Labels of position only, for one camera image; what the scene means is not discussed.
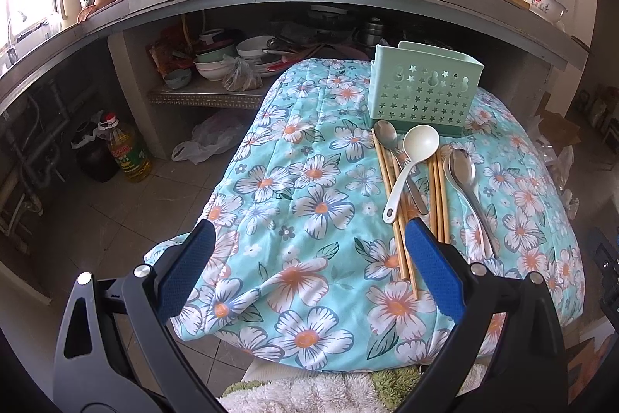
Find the faucet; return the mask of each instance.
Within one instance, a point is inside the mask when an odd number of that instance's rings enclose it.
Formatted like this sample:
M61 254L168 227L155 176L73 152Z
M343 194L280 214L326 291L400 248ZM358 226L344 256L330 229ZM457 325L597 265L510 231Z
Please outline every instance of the faucet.
M17 13L19 13L22 16L22 21L26 21L28 19L28 16L24 15L24 12L21 11L17 11ZM7 49L7 55L9 56L9 62L10 64L13 66L17 63L18 61L18 56L17 56L17 51L15 51L15 46L13 41L11 40L11 32L10 32L10 24L12 22L11 20L11 16L9 16L9 19L6 23L6 31L7 31L7 40L9 42L9 48Z

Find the floral bowl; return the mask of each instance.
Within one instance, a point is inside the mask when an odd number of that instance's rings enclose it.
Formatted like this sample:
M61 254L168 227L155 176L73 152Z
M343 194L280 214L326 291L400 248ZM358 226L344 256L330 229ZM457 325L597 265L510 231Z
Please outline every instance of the floral bowl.
M530 10L541 16L550 23L557 23L567 8L556 0L525 0L531 7Z

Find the black pot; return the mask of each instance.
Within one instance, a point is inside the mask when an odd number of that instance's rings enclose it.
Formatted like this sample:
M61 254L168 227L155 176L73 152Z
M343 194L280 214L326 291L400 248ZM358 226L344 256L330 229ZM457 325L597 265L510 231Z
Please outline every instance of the black pot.
M87 121L78 126L72 139L74 144L79 144L86 136L91 135L97 128L97 124ZM98 182L109 181L116 172L118 165L108 150L107 144L99 137L75 150L75 159L80 170Z

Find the green bowl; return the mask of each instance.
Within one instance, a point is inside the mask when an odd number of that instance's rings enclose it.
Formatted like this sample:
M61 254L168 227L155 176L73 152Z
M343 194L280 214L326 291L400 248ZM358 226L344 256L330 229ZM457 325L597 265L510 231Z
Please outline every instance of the green bowl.
M198 63L221 62L224 59L225 55L228 55L229 57L236 57L236 49L234 47L234 44L230 44L230 46L226 46L218 50L214 50L214 51L210 51L206 53L198 53L196 55L196 62Z

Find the metal screw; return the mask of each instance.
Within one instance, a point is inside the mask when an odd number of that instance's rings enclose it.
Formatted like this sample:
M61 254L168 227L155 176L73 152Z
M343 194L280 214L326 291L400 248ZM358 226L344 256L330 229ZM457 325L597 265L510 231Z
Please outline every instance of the metal screw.
M140 266L136 266L133 274L138 279L143 279L144 277L148 277L150 274L151 267L148 264L141 264Z
M483 277L486 273L488 273L488 269L481 263L473 263L470 266L470 271L473 275L478 277Z
M77 277L77 283L79 285L86 285L92 280L92 275L88 272L80 273L79 277Z
M544 277L538 272L531 273L529 278L531 279L531 282L536 283L537 285L544 283Z

